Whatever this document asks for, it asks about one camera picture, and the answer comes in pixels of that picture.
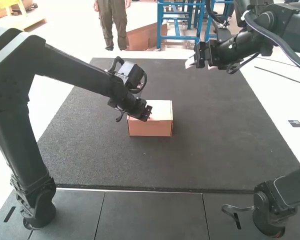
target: cardboard box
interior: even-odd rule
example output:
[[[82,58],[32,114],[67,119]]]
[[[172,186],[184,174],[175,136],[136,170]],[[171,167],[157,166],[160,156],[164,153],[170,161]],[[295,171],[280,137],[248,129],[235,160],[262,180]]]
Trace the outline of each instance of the cardboard box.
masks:
[[[147,100],[147,104],[152,106],[152,114],[147,121],[127,117],[129,136],[171,137],[174,122],[172,101]]]
[[[168,34],[168,23],[161,25],[161,36]],[[126,33],[127,51],[146,51],[157,46],[157,23],[139,27]]]

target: black mat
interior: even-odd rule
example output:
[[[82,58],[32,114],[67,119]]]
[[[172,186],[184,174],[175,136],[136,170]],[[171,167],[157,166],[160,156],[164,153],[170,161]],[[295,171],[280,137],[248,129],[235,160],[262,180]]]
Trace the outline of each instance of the black mat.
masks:
[[[106,97],[75,87],[38,142],[57,184],[246,191],[300,167],[240,72],[185,70],[184,60],[131,61],[148,74],[143,98],[172,100],[173,136],[129,137]],[[91,63],[107,69],[111,62]]]
[[[229,204],[240,208],[254,204],[253,195],[246,194],[210,194],[204,193],[204,207],[210,240],[270,240],[255,226],[253,211],[238,212],[241,229],[236,222],[221,211],[221,206]],[[289,218],[285,234],[280,240],[300,240],[300,207],[295,216]]]
[[[106,192],[95,240],[209,240],[202,194]]]
[[[30,231],[23,225],[17,195],[12,192],[0,210],[0,240],[27,240]]]
[[[44,228],[30,231],[23,225],[13,191],[0,210],[0,240],[94,240],[104,196],[103,191],[57,190],[52,200],[55,218]],[[13,207],[11,217],[4,222]]]

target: cargo pants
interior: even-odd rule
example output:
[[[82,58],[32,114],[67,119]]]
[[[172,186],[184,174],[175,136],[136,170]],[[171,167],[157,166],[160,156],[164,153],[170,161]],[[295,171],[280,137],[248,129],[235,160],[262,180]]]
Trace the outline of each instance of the cargo pants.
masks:
[[[96,0],[99,8],[100,23],[107,50],[114,49],[112,25],[113,21],[118,32],[120,50],[127,48],[127,13],[125,0]]]

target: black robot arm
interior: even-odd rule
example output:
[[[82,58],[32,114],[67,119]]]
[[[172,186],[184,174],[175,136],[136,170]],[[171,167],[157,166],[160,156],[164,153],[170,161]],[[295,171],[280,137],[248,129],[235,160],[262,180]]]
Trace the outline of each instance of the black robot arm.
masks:
[[[118,72],[117,63],[121,64]],[[29,119],[28,94],[35,75],[109,97],[108,105],[141,121],[148,119],[152,109],[140,98],[147,75],[138,65],[117,57],[104,71],[53,48],[41,37],[0,28],[0,150],[11,169],[10,182],[28,229],[44,227],[56,211],[52,203],[56,185]]]
[[[300,3],[273,4],[273,0],[235,0],[240,33],[232,36],[228,29],[217,28],[217,39],[199,42],[186,66],[209,66],[235,73],[243,58],[258,54],[270,56],[279,46],[300,68]],[[279,238],[289,217],[300,206],[300,170],[260,183],[254,189],[253,222],[265,235]]]
[[[232,36],[228,29],[217,28],[217,40],[199,42],[189,65],[209,66],[232,72],[236,64],[252,54],[270,56],[279,46],[300,68],[300,2],[273,4],[273,0],[235,0],[240,33]]]
[[[278,238],[285,233],[288,218],[300,206],[300,169],[260,183],[254,189],[253,222],[265,235]]]

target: blue metal frame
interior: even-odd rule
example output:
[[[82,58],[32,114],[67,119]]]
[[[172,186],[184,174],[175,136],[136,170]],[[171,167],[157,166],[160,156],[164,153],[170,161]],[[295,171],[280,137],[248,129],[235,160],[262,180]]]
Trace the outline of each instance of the blue metal frame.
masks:
[[[180,35],[180,29],[179,29],[179,22],[178,20],[187,20],[188,26],[187,29],[191,29],[191,23],[192,23],[192,16],[193,16],[193,9],[194,6],[198,9],[204,9],[205,8],[205,0],[197,0],[196,3],[194,3],[195,0],[182,0],[182,2],[164,2],[164,0],[157,0],[157,43],[156,47],[157,49],[161,48],[161,40],[190,40],[194,41],[196,44],[200,41],[200,33],[202,28],[202,22],[204,18],[204,10],[200,11],[199,17],[194,16],[195,18],[198,18],[198,28],[196,30],[196,36],[181,36]],[[173,11],[170,12],[164,12],[164,6],[172,6]],[[176,6],[182,6],[182,11],[178,11]],[[185,17],[178,17],[178,16],[164,16],[164,15],[185,15]],[[175,29],[175,35],[174,36],[161,36],[161,25],[163,23],[163,20],[173,20],[174,21],[174,29]]]
[[[215,7],[215,3],[219,3],[219,4],[228,4],[226,7],[226,14],[224,16],[222,16],[223,18],[228,18],[229,16],[229,11],[230,11],[230,8],[229,8],[229,4],[233,4],[233,0],[211,0],[211,10],[213,11],[214,10],[214,7]],[[207,22],[207,25],[206,25],[206,30],[205,30],[205,34],[204,34],[204,41],[207,42],[209,40],[209,38],[216,38],[217,35],[216,34],[211,34],[210,33],[210,28],[211,28],[211,24],[212,24],[212,17],[209,16],[208,17],[208,22]]]

